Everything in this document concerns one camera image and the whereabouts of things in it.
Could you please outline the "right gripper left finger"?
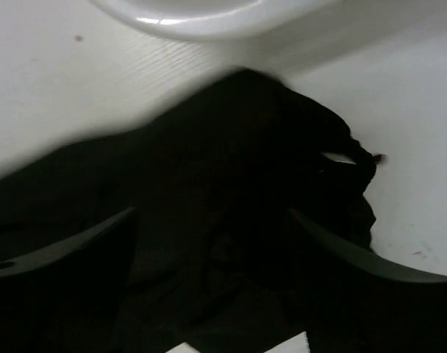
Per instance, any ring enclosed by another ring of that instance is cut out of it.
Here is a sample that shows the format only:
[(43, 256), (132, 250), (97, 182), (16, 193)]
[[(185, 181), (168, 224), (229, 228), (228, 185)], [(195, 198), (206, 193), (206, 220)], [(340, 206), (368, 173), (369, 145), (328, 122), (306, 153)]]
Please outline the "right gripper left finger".
[(129, 208), (44, 247), (0, 245), (0, 352), (109, 352), (136, 241)]

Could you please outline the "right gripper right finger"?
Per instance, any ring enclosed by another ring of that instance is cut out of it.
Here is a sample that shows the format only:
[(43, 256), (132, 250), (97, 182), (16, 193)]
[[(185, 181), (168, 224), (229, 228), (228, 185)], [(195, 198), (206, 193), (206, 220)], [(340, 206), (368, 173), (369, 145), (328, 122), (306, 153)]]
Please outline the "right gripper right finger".
[(447, 276), (386, 260), (293, 210), (311, 352), (447, 352)]

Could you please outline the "black trousers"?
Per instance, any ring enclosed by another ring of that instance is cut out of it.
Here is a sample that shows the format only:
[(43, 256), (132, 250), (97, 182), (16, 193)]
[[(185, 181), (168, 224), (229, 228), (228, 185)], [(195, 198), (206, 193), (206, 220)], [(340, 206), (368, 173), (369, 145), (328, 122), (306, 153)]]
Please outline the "black trousers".
[(301, 210), (369, 243), (379, 156), (330, 109), (247, 68), (125, 132), (0, 179), (0, 245), (23, 252), (124, 210), (137, 241), (109, 352), (265, 352), (304, 330)]

